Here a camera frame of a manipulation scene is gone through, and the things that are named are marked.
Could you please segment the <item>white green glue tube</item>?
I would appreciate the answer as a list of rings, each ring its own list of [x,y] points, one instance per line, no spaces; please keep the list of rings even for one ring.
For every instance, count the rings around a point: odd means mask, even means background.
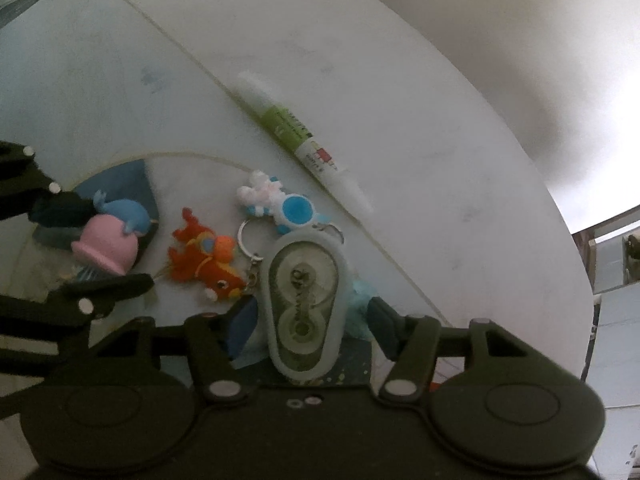
[[[236,78],[235,90],[267,132],[337,203],[358,220],[367,219],[372,214],[370,200],[356,180],[284,105],[276,89],[246,70]]]

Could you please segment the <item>grey correction tape dispenser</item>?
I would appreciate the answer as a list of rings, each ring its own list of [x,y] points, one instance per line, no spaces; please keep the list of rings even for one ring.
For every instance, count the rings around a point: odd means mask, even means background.
[[[260,319],[276,369],[296,384],[328,374],[352,296],[344,244],[318,229],[285,234],[262,260],[259,285]]]

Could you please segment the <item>light blue plush toy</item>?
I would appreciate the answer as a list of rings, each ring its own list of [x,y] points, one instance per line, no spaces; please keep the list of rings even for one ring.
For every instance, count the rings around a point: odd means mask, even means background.
[[[366,281],[353,280],[347,301],[344,334],[346,337],[371,341],[373,335],[367,322],[369,302],[378,292]]]

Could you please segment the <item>blue white astronaut keychain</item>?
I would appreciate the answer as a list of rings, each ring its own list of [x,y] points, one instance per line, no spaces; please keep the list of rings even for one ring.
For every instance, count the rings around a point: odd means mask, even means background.
[[[236,198],[250,218],[270,219],[280,234],[331,225],[306,195],[288,192],[277,177],[260,170],[253,171],[248,183],[236,190]]]

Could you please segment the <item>red fish plush keychain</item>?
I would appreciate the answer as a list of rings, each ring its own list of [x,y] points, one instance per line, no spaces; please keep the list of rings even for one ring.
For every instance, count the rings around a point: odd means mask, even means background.
[[[190,208],[183,208],[182,218],[184,226],[171,233],[179,247],[167,249],[170,278],[177,283],[201,283],[213,302],[238,299],[246,281],[232,264],[234,239],[201,224]]]

